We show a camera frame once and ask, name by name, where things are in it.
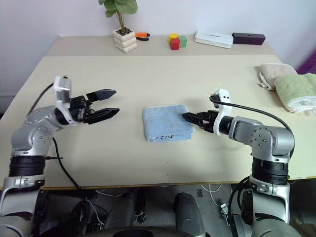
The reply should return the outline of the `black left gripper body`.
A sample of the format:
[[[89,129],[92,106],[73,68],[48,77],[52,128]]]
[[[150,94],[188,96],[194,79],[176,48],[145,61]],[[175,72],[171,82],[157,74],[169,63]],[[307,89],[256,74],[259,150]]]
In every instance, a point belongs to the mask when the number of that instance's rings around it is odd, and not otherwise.
[[[71,99],[69,112],[77,122],[95,122],[94,110],[90,108],[94,101],[86,99],[83,95]]]

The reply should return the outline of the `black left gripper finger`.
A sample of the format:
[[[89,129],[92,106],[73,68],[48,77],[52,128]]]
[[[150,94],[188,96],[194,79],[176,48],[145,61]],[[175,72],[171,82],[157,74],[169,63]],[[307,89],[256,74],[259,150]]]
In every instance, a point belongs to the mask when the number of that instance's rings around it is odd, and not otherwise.
[[[88,114],[84,115],[83,122],[88,124],[94,124],[107,119],[112,118],[120,111],[119,108],[105,108],[98,111],[90,111]]]
[[[101,89],[98,91],[88,93],[86,96],[89,102],[95,102],[95,101],[102,101],[102,100],[109,99],[114,94],[116,94],[116,92],[117,92],[116,90],[112,90],[112,89]]]

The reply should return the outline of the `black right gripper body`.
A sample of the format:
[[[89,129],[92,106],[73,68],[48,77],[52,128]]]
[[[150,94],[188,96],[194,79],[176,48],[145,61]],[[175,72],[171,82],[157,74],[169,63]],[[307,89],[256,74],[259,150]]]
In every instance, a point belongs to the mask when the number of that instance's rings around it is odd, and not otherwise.
[[[202,116],[203,124],[204,124],[204,131],[209,133],[214,133],[214,123],[218,116],[217,111],[207,111],[207,112],[200,112],[197,113],[198,115]]]

